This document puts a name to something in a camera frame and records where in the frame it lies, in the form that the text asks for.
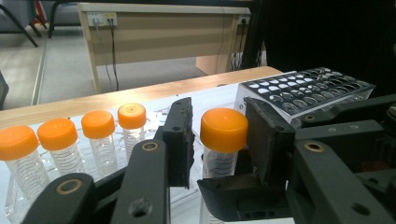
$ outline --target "floor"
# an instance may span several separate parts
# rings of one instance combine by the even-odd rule
[[[12,109],[94,95],[87,47],[79,27],[56,28],[51,39],[35,36],[38,48],[21,34],[0,35],[0,70],[9,86],[3,108]],[[102,92],[114,91],[112,64],[97,67]],[[117,64],[120,90],[205,76],[195,58]]]

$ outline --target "orange cap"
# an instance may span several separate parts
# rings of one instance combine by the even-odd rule
[[[70,119],[51,119],[37,130],[41,146],[50,151],[61,150],[76,143],[76,126]]]
[[[208,110],[201,118],[200,137],[210,149],[224,153],[238,151],[247,142],[248,120],[229,108]]]
[[[9,127],[0,131],[0,160],[15,161],[38,147],[35,131],[25,125]]]
[[[113,115],[105,110],[87,113],[81,120],[84,135],[91,139],[108,137],[116,130]]]
[[[146,108],[140,104],[126,104],[119,108],[119,124],[124,129],[137,129],[146,124]]]

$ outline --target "transparent plastic tube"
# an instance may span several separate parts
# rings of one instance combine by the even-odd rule
[[[145,140],[146,108],[141,104],[130,103],[118,110],[119,125],[125,143],[126,159],[130,159],[134,146]]]
[[[245,146],[248,120],[236,110],[215,108],[204,113],[201,119],[200,138],[205,145],[203,178],[233,175],[238,151]],[[200,224],[220,224],[201,200]]]
[[[51,151],[50,155],[54,159],[60,175],[85,172],[77,143],[61,150]]]
[[[78,150],[76,126],[70,119],[52,119],[37,130],[41,146],[48,150],[60,175],[84,173]]]
[[[92,154],[99,176],[111,175],[118,170],[113,135],[101,139],[90,139]]]
[[[134,149],[134,146],[137,143],[145,140],[145,131],[143,127],[132,130],[123,129],[122,136],[125,143],[126,158],[128,161],[131,158],[131,154],[132,154],[132,150]]]
[[[31,203],[50,183],[49,176],[37,151],[15,161],[6,161],[6,165]]]
[[[111,113],[105,110],[89,112],[82,117],[81,125],[84,135],[90,139],[99,177],[116,172],[118,162],[113,141],[116,125]]]
[[[4,161],[29,202],[50,182],[38,152],[35,132],[28,126],[14,126],[0,131],[0,160]]]

